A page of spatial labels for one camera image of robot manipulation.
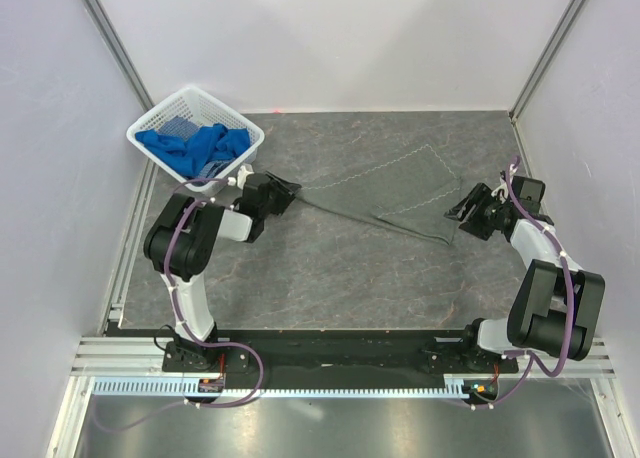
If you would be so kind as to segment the grey green napkin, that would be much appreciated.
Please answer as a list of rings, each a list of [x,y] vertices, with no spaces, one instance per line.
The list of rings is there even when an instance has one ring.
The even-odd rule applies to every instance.
[[[419,239],[452,243],[444,217],[461,198],[463,178],[429,144],[304,184],[299,198],[346,218]]]

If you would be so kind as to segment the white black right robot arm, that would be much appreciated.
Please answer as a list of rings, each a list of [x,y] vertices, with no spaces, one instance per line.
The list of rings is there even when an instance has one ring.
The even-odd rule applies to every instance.
[[[575,262],[560,244],[552,219],[541,212],[544,182],[515,176],[492,190],[478,183],[445,217],[481,240],[501,233],[518,252],[526,274],[505,319],[476,319],[458,346],[467,370],[483,370],[494,353],[536,350],[581,361],[591,349],[605,280]]]

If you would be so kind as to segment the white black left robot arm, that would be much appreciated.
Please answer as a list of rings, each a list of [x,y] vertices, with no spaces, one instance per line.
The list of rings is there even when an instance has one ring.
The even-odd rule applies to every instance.
[[[246,167],[235,177],[192,182],[235,187],[240,196],[225,206],[213,197],[184,194],[185,186],[179,185],[147,233],[143,253],[167,287],[177,335],[190,341],[185,360],[198,371],[208,371],[220,356],[203,277],[214,245],[219,240],[255,242],[266,219],[282,215],[302,186]]]

